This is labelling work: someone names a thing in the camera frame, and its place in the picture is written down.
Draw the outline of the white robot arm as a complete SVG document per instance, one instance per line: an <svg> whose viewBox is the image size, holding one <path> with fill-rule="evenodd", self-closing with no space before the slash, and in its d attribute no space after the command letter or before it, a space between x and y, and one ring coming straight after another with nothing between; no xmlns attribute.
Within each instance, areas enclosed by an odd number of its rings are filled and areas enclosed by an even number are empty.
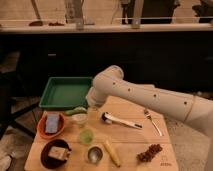
<svg viewBox="0 0 213 171"><path fill-rule="evenodd" d="M93 78L86 100L90 107L100 108L109 96L172 117L208 136L210 146L204 171L213 171L213 100L125 81L124 72L117 65L107 67Z"/></svg>

